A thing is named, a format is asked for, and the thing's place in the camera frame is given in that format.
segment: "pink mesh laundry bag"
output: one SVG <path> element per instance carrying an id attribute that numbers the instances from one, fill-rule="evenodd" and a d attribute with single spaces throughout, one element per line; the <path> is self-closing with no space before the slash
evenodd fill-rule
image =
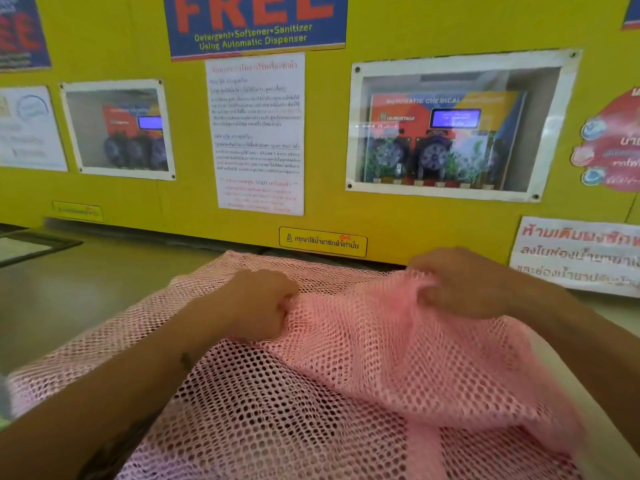
<path id="1" fill-rule="evenodd" d="M 241 268 L 303 292 L 283 338 L 213 347 L 119 478 L 578 479 L 582 437 L 527 331 L 416 305 L 428 276 L 227 252 L 9 377 L 16 414 Z"/>

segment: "blue circular stamp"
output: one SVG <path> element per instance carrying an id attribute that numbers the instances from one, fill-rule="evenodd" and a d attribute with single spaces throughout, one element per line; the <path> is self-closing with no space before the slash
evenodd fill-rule
<path id="1" fill-rule="evenodd" d="M 592 120 L 588 120 L 582 130 L 580 131 L 580 135 L 588 141 L 592 141 L 594 139 L 598 139 L 600 136 L 604 135 L 607 132 L 607 124 L 604 120 L 600 118 L 594 118 Z"/>
<path id="2" fill-rule="evenodd" d="M 603 183 L 606 174 L 607 170 L 603 167 L 588 168 L 582 174 L 581 181 L 588 187 L 600 185 Z"/>
<path id="3" fill-rule="evenodd" d="M 49 114 L 47 103 L 44 102 L 44 99 L 35 95 L 21 97 L 15 108 L 18 112 L 18 117 L 27 123 L 38 116 Z"/>

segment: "pink circular sign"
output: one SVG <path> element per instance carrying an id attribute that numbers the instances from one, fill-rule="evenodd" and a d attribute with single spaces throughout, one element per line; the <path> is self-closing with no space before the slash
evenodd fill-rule
<path id="1" fill-rule="evenodd" d="M 614 99 L 580 132 L 583 142 L 571 163 L 586 167 L 585 185 L 640 191 L 640 87 Z"/>

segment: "white window frame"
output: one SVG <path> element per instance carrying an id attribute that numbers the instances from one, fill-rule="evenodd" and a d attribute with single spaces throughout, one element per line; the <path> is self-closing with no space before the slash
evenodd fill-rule
<path id="1" fill-rule="evenodd" d="M 345 189 L 351 192 L 380 194 L 424 195 L 432 197 L 466 198 L 474 200 L 502 200 L 511 202 L 540 202 L 558 138 L 564 123 L 566 108 L 572 96 L 581 50 L 535 50 L 507 54 L 453 55 L 429 59 L 402 61 L 375 61 L 355 63 L 351 67 L 351 102 L 349 105 L 349 142 Z M 492 70 L 517 70 L 560 68 L 545 126 L 540 138 L 531 179 L 526 192 L 484 189 L 456 189 L 446 187 L 414 187 L 412 185 L 374 184 L 356 181 L 358 145 L 366 138 L 366 121 L 360 120 L 362 111 L 362 86 L 366 77 L 394 75 L 437 74 L 455 72 L 482 72 Z"/>
<path id="2" fill-rule="evenodd" d="M 71 120 L 71 112 L 67 95 L 69 93 L 94 92 L 94 91 L 126 91 L 131 89 L 153 89 L 158 95 L 158 106 L 163 124 L 163 139 L 166 149 L 166 161 L 168 171 L 139 170 L 127 168 L 101 168 L 85 166 L 82 161 L 76 130 Z M 78 171 L 88 175 L 106 175 L 108 177 L 148 178 L 149 180 L 175 180 L 175 163 L 173 161 L 173 147 L 171 144 L 171 131 L 169 128 L 169 112 L 166 107 L 164 84 L 161 79 L 136 79 L 136 80 L 101 80 L 97 82 L 71 82 L 60 84 L 62 106 L 65 110 L 67 127 L 74 148 L 74 156 Z"/>

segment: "tattoo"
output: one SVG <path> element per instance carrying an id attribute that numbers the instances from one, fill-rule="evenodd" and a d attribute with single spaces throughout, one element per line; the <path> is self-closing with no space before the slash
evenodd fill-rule
<path id="1" fill-rule="evenodd" d="M 191 356 L 187 352 L 180 355 L 180 363 L 184 367 L 184 370 L 187 372 L 190 372 L 193 369 L 193 361 L 191 359 Z"/>
<path id="2" fill-rule="evenodd" d="M 136 421 L 128 430 L 100 448 L 80 469 L 80 473 L 76 477 L 77 480 L 112 480 L 116 478 L 162 411 L 161 409 Z"/>

